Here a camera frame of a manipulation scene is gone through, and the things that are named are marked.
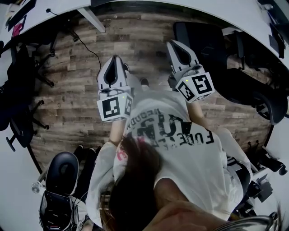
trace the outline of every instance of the dark hair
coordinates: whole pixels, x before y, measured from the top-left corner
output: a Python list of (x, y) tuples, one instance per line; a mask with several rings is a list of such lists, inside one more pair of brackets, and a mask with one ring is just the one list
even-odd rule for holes
[(106, 231), (141, 231), (157, 214), (154, 182), (160, 155), (132, 137), (122, 140), (121, 149), (128, 156), (125, 173), (102, 193), (100, 216)]

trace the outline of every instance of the black and white square marker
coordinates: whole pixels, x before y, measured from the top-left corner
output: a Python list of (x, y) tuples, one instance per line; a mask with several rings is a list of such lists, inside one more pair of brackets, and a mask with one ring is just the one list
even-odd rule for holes
[(127, 96), (125, 114), (127, 114), (128, 116), (131, 115), (131, 105), (132, 105), (132, 99), (129, 96)]
[(212, 87), (208, 81), (207, 76), (204, 75), (199, 75), (199, 76), (193, 76), (191, 78), (194, 82), (194, 85), (198, 91), (199, 94), (207, 93), (212, 91)]
[(209, 96), (209, 95), (210, 95), (210, 94), (203, 95), (203, 96), (199, 96), (197, 99), (195, 99), (195, 101), (200, 100), (200, 99), (204, 99), (204, 98), (206, 98), (206, 97)]
[(184, 82), (182, 82), (177, 89), (180, 93), (182, 93), (187, 101), (190, 101), (195, 96)]
[(103, 101), (103, 117), (108, 118), (112, 116), (120, 115), (121, 110), (119, 108), (118, 98), (114, 97)]
[(121, 116), (121, 117), (117, 117), (117, 118), (114, 118), (114, 119), (110, 119), (110, 120), (108, 120), (108, 121), (114, 122), (114, 121), (124, 120), (124, 119), (126, 119), (126, 118)]

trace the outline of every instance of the table leg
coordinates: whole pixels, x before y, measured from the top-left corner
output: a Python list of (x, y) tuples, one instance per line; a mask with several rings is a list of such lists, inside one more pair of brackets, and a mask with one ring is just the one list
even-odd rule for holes
[(77, 9), (88, 21), (91, 22), (92, 25), (96, 27), (97, 30), (100, 31), (100, 33), (105, 33), (105, 27), (103, 24), (99, 21), (99, 19), (95, 16), (95, 14), (90, 10), (89, 7), (84, 7)]

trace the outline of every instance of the white robotic gripper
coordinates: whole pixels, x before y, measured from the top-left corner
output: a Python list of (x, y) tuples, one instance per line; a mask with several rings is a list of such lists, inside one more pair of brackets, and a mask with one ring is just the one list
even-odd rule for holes
[(176, 89), (188, 103), (203, 99), (215, 92), (211, 76), (205, 72), (194, 51), (181, 42), (167, 42)]
[(119, 56), (111, 57), (98, 75), (98, 110), (103, 121), (124, 120), (131, 115), (133, 97), (126, 83), (126, 72)]

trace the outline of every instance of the black shoe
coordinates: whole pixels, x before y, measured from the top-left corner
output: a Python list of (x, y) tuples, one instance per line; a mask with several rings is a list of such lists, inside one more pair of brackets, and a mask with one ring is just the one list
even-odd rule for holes
[(123, 63), (122, 64), (122, 68), (124, 69), (124, 71), (130, 71), (130, 68), (128, 67), (128, 64), (126, 64), (126, 63)]
[(89, 150), (92, 150), (92, 151), (94, 151), (94, 153), (96, 153), (94, 148), (90, 148)]
[(146, 85), (146, 86), (149, 87), (149, 81), (148, 81), (147, 78), (141, 78), (141, 79), (140, 79), (140, 84), (141, 84), (141, 85)]
[(78, 153), (81, 153), (82, 151), (83, 151), (83, 146), (82, 145), (78, 145), (78, 147), (74, 151), (74, 154), (77, 155)]

